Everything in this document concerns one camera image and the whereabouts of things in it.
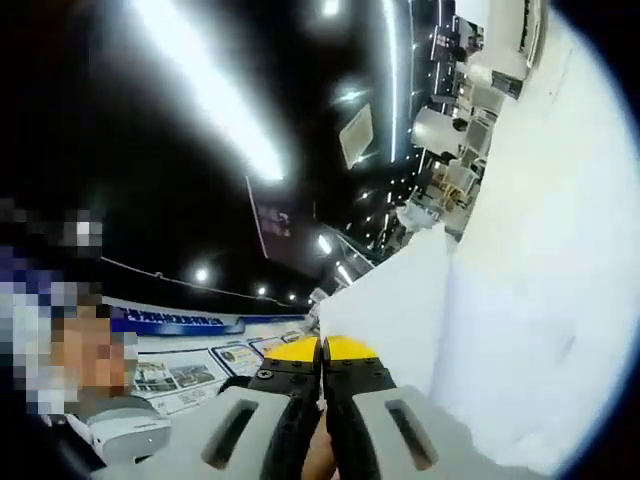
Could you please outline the person's right hand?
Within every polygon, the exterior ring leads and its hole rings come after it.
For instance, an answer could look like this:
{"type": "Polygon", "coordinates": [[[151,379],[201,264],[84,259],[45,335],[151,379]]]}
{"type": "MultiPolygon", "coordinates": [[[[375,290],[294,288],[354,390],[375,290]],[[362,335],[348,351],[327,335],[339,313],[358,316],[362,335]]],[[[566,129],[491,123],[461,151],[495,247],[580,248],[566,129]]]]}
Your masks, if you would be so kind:
{"type": "Polygon", "coordinates": [[[319,427],[312,436],[300,479],[330,480],[335,476],[336,469],[331,437],[325,428],[319,427]]]}

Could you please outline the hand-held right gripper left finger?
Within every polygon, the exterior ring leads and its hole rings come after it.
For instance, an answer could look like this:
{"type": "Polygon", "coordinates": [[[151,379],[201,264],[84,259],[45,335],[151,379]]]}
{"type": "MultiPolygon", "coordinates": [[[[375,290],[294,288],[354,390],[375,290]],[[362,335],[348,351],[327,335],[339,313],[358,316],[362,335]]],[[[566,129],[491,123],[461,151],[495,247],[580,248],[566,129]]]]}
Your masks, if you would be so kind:
{"type": "Polygon", "coordinates": [[[166,447],[110,479],[298,479],[320,413],[316,337],[269,352],[245,387],[230,386],[171,421],[166,447]]]}

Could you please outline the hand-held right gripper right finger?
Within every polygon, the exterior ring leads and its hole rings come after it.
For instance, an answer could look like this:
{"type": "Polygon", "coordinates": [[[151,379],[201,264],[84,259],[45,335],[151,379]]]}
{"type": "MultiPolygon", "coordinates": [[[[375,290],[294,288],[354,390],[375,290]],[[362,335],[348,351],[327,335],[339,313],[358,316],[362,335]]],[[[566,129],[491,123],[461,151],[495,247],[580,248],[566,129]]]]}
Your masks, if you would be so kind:
{"type": "Polygon", "coordinates": [[[377,354],[347,337],[323,343],[327,430],[342,479],[503,479],[468,429],[414,387],[398,387],[377,354]]]}

